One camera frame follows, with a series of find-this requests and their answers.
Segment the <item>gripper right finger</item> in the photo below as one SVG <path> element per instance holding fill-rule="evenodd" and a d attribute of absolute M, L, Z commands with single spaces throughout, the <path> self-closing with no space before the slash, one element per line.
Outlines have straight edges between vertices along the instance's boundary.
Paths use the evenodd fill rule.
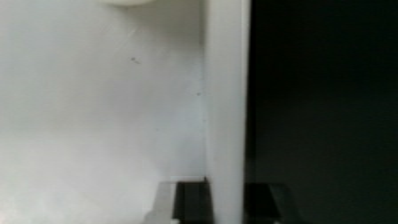
<path fill-rule="evenodd" d="M 285 184 L 249 183 L 244 192 L 246 224 L 292 224 L 297 211 Z"/>

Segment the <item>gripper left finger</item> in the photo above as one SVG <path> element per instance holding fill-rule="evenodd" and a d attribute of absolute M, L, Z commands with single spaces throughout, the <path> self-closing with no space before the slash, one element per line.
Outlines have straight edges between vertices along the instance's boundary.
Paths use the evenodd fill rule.
<path fill-rule="evenodd" d="M 214 224 L 212 191 L 207 181 L 164 182 L 143 224 Z"/>

